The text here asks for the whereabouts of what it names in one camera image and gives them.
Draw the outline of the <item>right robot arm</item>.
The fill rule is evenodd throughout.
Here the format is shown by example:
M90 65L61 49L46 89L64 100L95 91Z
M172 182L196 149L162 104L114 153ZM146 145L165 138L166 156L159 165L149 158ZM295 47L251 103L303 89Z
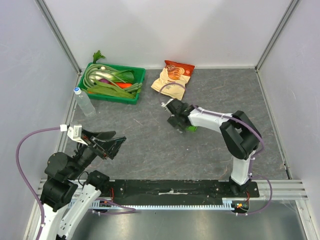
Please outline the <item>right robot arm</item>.
M161 106L168 112L168 123L181 133L190 127L201 127L220 133L232 155L232 172L229 188L234 195L245 191L252 177L252 165L256 155L264 147L261 134L243 111L220 113L189 105L171 98Z

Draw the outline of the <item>green paper box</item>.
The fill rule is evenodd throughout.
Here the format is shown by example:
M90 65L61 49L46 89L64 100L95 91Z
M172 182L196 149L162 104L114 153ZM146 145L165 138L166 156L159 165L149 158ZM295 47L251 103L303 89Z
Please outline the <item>green paper box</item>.
M197 130L197 126L188 126L185 130L187 131L187 132L195 132L196 130Z

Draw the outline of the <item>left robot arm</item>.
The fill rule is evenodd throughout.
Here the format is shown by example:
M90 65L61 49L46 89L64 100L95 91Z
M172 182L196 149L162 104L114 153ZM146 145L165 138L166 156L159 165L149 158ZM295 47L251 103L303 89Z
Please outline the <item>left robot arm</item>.
M40 202L43 207L40 217L41 234L38 240L70 240L89 206L103 193L110 192L110 178L95 170L88 174L81 193L69 206L81 176L96 157L114 159L125 136L116 136L115 131L91 132L82 126L67 128L67 136L77 143L74 156L56 152L50 156L45 169L47 180L43 185Z

